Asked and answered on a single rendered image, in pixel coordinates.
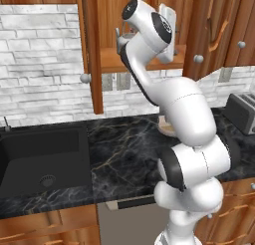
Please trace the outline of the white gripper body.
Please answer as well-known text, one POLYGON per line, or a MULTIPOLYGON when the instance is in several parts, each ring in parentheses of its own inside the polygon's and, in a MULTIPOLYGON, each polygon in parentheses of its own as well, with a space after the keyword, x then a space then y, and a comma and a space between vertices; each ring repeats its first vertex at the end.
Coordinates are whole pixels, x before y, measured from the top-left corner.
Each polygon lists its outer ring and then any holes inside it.
POLYGON ((157 55, 157 58, 163 63, 167 64, 173 61, 175 48, 175 23, 170 24, 172 37, 170 44, 157 55))

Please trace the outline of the wooden cabinet door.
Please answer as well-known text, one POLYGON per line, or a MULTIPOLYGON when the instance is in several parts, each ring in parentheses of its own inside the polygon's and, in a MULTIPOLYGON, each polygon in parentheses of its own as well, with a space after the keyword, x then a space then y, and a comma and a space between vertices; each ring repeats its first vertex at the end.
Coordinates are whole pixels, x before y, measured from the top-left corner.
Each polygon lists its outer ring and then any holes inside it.
POLYGON ((240 1, 224 66, 255 66, 255 0, 240 1), (239 41, 246 47, 240 49, 239 41))
POLYGON ((102 69, 97 0, 77 0, 84 73, 88 75, 94 113, 102 114, 102 69))
POLYGON ((193 0, 184 77, 198 81, 224 65, 240 1, 193 0), (202 55, 203 62, 195 63, 195 55, 202 55))

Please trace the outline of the black sink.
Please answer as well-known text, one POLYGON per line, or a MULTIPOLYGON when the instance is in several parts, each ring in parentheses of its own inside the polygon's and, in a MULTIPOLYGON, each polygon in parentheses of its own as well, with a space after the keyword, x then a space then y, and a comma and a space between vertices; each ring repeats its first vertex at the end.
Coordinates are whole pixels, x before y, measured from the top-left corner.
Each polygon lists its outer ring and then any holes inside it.
POLYGON ((92 186, 83 123, 0 129, 0 198, 92 186))

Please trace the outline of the beige bowl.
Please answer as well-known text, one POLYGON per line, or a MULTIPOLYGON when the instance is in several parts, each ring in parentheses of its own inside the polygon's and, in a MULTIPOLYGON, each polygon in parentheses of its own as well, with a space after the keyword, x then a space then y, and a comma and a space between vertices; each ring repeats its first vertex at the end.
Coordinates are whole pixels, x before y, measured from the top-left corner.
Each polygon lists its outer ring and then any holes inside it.
POLYGON ((157 128, 164 135, 176 137, 176 133, 173 129, 173 126, 170 123, 165 121, 164 116, 158 117, 157 128))

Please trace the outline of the grey toaster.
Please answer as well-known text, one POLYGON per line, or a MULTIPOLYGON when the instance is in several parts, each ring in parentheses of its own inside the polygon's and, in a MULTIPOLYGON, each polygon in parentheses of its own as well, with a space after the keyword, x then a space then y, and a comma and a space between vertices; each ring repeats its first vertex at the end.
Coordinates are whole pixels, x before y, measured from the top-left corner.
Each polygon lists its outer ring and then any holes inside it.
POLYGON ((255 134, 255 95, 230 94, 223 114, 244 134, 255 134))

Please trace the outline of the wooden base cupboard run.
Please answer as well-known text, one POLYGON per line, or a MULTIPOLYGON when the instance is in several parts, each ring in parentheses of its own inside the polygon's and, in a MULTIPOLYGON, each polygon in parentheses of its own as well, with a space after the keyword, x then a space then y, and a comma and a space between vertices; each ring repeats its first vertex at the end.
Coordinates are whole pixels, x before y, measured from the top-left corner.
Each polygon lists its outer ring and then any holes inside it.
POLYGON ((220 210, 197 223, 195 236, 202 245, 255 245, 255 177, 222 186, 220 210))

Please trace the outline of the grey dishwasher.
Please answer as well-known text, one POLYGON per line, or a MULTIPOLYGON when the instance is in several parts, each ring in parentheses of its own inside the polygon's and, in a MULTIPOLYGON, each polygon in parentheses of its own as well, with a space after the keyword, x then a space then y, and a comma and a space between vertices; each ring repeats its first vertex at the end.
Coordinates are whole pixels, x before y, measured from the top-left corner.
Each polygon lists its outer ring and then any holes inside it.
POLYGON ((102 202, 98 213, 102 245, 153 245, 169 215, 152 195, 102 202))

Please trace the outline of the wooden drawer front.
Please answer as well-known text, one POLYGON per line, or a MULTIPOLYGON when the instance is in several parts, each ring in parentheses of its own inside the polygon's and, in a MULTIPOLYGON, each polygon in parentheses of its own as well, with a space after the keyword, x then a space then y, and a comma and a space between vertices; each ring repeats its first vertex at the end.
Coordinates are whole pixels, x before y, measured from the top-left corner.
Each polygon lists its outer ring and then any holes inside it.
POLYGON ((0 245, 102 245, 97 205, 1 219, 0 245))

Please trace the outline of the grey wall outlet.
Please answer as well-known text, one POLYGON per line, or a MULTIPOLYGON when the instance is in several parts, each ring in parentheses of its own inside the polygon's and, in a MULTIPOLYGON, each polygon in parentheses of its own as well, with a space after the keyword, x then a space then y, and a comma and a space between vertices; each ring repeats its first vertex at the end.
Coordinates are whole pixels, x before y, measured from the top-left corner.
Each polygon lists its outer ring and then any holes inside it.
POLYGON ((130 89, 130 73, 117 73, 117 90, 130 89))
POLYGON ((109 92, 113 89, 113 75, 102 74, 102 91, 109 92))
POLYGON ((221 68, 220 76, 219 76, 219 83, 227 83, 230 81, 231 74, 233 69, 232 68, 221 68))

